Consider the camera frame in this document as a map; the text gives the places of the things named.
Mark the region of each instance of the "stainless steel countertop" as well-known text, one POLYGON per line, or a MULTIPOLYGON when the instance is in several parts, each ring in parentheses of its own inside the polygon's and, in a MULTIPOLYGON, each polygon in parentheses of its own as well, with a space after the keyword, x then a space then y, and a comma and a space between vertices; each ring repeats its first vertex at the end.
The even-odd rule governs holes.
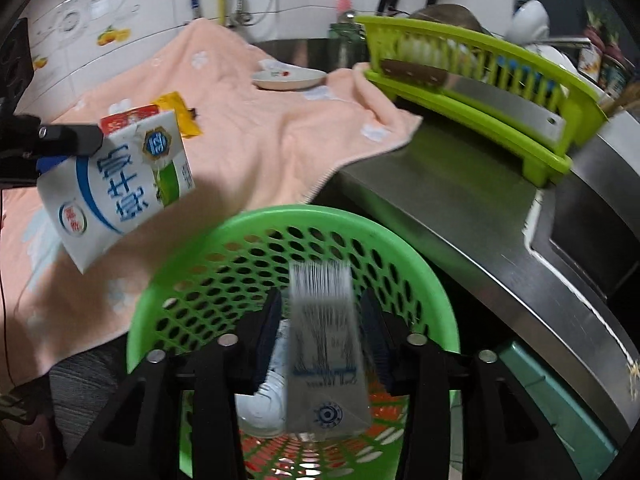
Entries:
MULTIPOLYGON (((538 190, 516 160, 428 113, 407 147, 351 164, 338 181, 511 327, 624 442, 640 415, 628 369, 638 351, 595 294, 568 286, 527 249, 538 190)), ((553 187, 542 200, 554 200, 553 187)))

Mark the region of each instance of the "fruit decal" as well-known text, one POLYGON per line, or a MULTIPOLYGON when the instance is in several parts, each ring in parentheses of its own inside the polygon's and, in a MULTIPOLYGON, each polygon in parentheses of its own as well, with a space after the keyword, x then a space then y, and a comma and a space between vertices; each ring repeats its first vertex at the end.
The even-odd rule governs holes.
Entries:
POLYGON ((31 61, 33 63, 33 69, 34 70, 39 70, 41 68, 44 68, 45 65, 47 64, 47 61, 49 60, 48 57, 34 57, 31 61))
POLYGON ((98 46, 105 46, 106 44, 113 43, 113 41, 121 43, 123 41, 127 41, 130 36, 130 28, 121 28, 118 30, 110 26, 100 36, 98 36, 96 43, 98 46))

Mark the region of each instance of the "white plate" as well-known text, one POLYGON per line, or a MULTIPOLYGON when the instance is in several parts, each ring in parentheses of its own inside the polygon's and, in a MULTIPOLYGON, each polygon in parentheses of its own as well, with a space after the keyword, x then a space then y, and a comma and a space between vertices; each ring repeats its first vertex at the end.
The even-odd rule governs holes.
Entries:
POLYGON ((252 75, 254 84, 265 90, 301 90, 320 84, 326 77, 326 72, 302 68, 300 66, 288 69, 289 75, 277 75, 276 71, 263 70, 252 75))

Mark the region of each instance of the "brand logo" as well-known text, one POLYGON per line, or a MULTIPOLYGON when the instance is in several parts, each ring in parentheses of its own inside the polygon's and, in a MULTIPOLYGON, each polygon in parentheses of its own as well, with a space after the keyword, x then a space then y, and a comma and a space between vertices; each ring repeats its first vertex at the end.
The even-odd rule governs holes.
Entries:
POLYGON ((342 421, 342 408, 335 402, 327 402, 314 411, 316 423, 324 430, 335 428, 342 421))
POLYGON ((169 146, 171 146, 171 136, 162 126, 158 126, 155 130, 146 133, 142 151, 156 160, 169 153, 169 146))
POLYGON ((86 216, 76 202, 65 202, 58 212, 60 225, 71 236, 81 237, 86 231, 86 216))

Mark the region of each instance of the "gray fabric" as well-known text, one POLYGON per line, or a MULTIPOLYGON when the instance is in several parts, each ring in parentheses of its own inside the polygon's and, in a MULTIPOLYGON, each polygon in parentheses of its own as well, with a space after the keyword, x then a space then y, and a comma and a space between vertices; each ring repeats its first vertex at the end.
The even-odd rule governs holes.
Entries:
POLYGON ((124 335, 69 357, 50 370, 56 426, 67 456, 127 374, 126 348, 124 335))

